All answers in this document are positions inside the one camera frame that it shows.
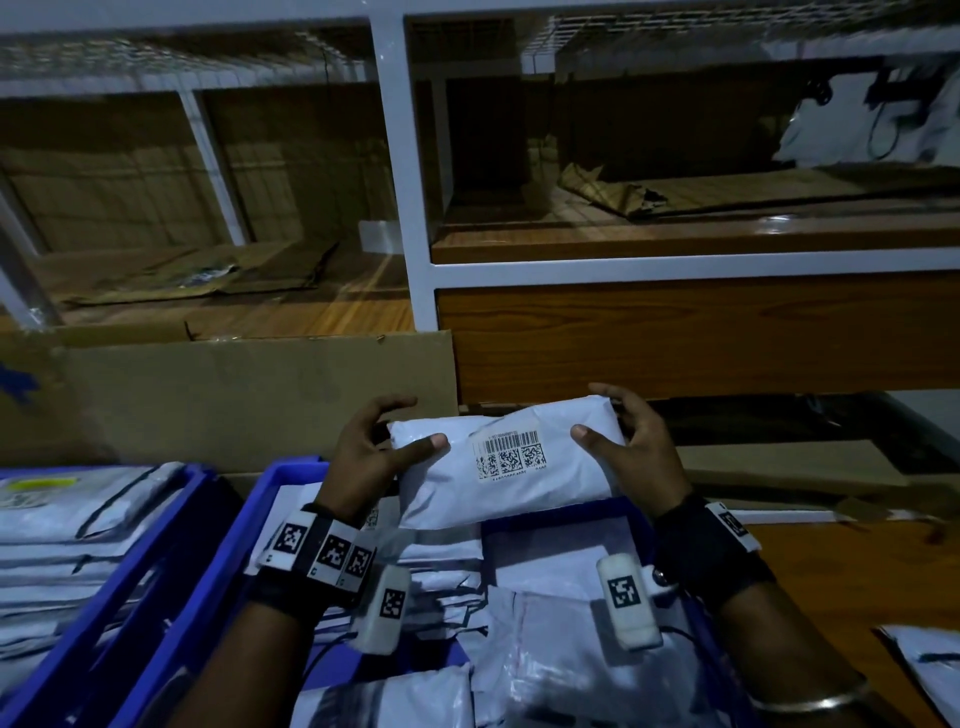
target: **yellow label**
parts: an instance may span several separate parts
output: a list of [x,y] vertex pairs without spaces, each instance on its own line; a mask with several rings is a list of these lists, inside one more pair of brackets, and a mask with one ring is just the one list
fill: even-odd
[[12,491],[38,491],[44,488],[67,488],[76,482],[75,477],[34,477],[15,480],[7,488]]

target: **person's right hand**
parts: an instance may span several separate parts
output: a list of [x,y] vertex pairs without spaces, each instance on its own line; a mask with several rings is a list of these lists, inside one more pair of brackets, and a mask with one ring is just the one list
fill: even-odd
[[680,505],[693,488],[663,418],[629,389],[598,383],[588,388],[595,395],[622,402],[624,419],[634,429],[634,437],[623,447],[585,425],[574,425],[570,436],[610,466],[623,494],[651,519]]

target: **barcode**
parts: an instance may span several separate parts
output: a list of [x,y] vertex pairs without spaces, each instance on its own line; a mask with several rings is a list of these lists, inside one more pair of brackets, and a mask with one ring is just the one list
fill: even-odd
[[504,432],[502,435],[494,435],[484,442],[487,455],[493,455],[495,452],[501,452],[505,449],[519,448],[522,445],[534,445],[540,438],[537,431],[532,429],[529,432]]

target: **person's left hand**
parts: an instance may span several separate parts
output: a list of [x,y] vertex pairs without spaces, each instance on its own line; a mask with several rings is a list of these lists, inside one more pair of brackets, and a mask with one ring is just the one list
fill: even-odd
[[340,433],[324,485],[314,502],[339,521],[358,525],[387,492],[395,475],[445,448],[446,435],[437,433],[404,448],[377,449],[373,431],[380,416],[416,403],[416,397],[384,395],[367,402],[353,415]]

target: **black wristband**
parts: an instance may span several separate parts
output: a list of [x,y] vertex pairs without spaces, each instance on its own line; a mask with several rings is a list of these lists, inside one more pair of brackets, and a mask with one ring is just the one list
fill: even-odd
[[257,572],[247,599],[290,615],[311,632],[331,603],[325,584],[270,567]]
[[777,579],[755,551],[748,551],[732,530],[747,531],[735,519],[724,525],[707,509],[705,498],[691,494],[654,521],[654,565],[671,582],[716,613],[731,597],[760,582]]

